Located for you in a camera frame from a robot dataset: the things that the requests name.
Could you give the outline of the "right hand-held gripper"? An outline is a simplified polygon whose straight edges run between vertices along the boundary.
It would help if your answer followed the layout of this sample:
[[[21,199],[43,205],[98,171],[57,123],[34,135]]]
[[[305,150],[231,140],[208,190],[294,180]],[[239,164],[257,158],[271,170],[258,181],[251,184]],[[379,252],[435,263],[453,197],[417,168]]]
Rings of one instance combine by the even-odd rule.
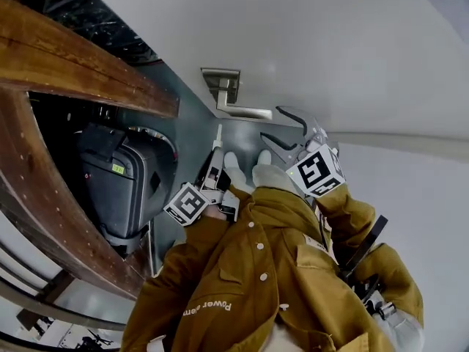
[[[328,144],[328,135],[321,127],[314,126],[312,132],[310,116],[303,110],[291,106],[277,106],[276,110],[303,127],[305,146],[287,144],[279,138],[260,133],[261,140],[289,167],[290,180],[306,195],[319,198],[346,183],[339,163],[337,145]]]

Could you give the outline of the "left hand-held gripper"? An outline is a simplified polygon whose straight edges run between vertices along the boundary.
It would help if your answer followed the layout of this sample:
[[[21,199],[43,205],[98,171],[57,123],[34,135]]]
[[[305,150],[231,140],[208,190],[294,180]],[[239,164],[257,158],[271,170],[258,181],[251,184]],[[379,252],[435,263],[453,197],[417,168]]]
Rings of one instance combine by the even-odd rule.
[[[240,200],[230,190],[231,179],[223,170],[223,150],[215,147],[202,165],[195,183],[184,183],[163,210],[181,226],[197,220],[210,205],[237,221]]]

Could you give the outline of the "white door with handle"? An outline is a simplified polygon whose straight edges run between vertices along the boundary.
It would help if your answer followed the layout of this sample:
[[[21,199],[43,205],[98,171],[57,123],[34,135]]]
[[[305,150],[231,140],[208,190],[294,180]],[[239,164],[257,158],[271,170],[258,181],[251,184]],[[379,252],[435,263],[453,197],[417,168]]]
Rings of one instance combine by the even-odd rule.
[[[430,0],[102,1],[216,116],[203,68],[331,133],[469,144],[469,37]]]

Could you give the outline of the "person's right forearm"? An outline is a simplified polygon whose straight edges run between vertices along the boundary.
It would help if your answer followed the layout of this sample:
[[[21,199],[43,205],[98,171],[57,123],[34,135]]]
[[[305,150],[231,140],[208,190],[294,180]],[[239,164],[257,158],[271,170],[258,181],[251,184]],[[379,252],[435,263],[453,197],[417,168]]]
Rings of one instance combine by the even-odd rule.
[[[333,253],[337,261],[348,261],[373,227],[375,209],[353,199],[345,184],[317,198],[317,204],[331,228]]]

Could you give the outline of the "person's left forearm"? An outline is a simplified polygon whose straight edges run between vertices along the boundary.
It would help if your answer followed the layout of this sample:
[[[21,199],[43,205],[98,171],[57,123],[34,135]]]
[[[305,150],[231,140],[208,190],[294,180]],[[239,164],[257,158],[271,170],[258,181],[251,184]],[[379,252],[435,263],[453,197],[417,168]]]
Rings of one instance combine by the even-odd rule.
[[[208,206],[198,221],[185,228],[185,242],[168,251],[158,279],[175,287],[197,283],[229,226],[226,215]]]

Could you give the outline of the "white shoe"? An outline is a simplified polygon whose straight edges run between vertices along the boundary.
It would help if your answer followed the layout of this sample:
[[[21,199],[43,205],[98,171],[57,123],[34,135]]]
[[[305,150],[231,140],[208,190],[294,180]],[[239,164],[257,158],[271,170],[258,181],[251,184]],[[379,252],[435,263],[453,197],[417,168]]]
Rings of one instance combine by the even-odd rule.
[[[254,189],[247,184],[244,172],[241,170],[237,156],[234,152],[224,155],[224,170],[231,179],[232,185],[239,191],[251,194]]]
[[[252,169],[252,179],[257,188],[277,188],[300,196],[296,186],[285,171],[272,164],[272,154],[269,150],[260,152],[257,164]]]

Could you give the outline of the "dark grey hard case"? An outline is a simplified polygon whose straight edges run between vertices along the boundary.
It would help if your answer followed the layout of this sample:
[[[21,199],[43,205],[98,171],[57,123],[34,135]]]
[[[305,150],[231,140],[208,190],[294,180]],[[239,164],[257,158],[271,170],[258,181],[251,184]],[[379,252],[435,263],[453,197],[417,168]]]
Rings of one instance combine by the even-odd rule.
[[[78,135],[77,148],[90,218],[126,257],[169,199],[177,169],[174,145],[149,128],[122,131],[90,123]]]

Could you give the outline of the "mustard yellow jacket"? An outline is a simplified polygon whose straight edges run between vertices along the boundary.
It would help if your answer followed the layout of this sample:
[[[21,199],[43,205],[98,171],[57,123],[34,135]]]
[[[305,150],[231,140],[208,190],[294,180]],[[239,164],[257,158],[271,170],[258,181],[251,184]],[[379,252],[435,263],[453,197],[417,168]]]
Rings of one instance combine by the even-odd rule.
[[[120,352],[274,352],[279,316],[305,352],[394,352],[372,311],[341,278],[312,209],[288,191],[236,191],[240,214],[200,280],[179,287],[148,279],[125,328]],[[378,301],[392,302],[424,328],[424,304],[397,252],[381,243],[354,277],[377,276]]]

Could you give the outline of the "dark speckled bag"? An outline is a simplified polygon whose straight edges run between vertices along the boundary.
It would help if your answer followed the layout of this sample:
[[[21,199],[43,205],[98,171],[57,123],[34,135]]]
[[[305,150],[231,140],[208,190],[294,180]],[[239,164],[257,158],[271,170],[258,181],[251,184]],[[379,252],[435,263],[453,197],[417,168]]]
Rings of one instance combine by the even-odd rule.
[[[102,0],[45,0],[43,14],[129,65],[159,60]]]

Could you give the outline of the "white shirt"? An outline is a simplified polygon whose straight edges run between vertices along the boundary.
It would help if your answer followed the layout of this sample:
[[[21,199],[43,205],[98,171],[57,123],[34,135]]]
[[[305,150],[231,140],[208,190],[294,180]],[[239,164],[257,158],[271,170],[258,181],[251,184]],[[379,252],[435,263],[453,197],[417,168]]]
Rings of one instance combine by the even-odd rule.
[[[270,347],[274,352],[305,352],[279,316],[276,318],[272,331]]]

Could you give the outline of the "wooden handrail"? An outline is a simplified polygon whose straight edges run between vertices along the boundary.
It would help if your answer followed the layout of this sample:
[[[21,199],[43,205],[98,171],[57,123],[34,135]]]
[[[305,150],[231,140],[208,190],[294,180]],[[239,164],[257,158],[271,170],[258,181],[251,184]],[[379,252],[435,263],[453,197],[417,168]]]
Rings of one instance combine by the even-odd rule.
[[[47,282],[47,285],[49,286],[49,288],[38,288],[37,286],[34,286],[30,282],[26,281],[23,277],[17,275],[14,271],[10,270],[5,264],[0,262],[0,268],[2,270],[7,272],[10,276],[16,278],[25,286],[38,292],[37,296],[33,296],[19,287],[14,286],[14,284],[8,282],[6,279],[0,276],[0,297],[38,316],[55,318],[60,321],[93,329],[105,329],[111,331],[124,330],[125,324],[123,323],[90,317],[69,309],[59,307],[53,303],[53,294],[56,293],[59,296],[62,293],[62,291],[59,292],[59,289],[62,288],[64,290],[74,280],[74,277],[69,275],[68,272],[61,271],[57,276],[59,278],[58,280],[52,279],[49,281],[47,277],[44,277],[41,273],[25,263],[1,241],[0,250],[4,251],[5,254],[7,254],[17,264],[23,266],[27,271],[31,272],[44,282]]]

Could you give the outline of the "light grey bag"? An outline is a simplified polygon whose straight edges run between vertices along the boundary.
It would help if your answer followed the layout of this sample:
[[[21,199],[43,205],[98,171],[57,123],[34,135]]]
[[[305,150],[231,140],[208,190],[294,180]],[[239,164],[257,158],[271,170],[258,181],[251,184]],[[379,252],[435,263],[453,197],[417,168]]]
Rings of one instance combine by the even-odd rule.
[[[397,309],[392,302],[368,301],[367,306],[394,352],[423,352],[424,329],[416,318]]]

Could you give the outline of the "wooden stair post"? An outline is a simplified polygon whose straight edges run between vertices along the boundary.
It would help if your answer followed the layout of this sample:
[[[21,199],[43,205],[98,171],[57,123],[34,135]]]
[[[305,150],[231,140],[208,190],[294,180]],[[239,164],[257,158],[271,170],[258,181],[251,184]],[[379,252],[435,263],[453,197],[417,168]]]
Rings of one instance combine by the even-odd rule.
[[[0,0],[0,89],[62,95],[175,118],[178,98],[56,21]]]

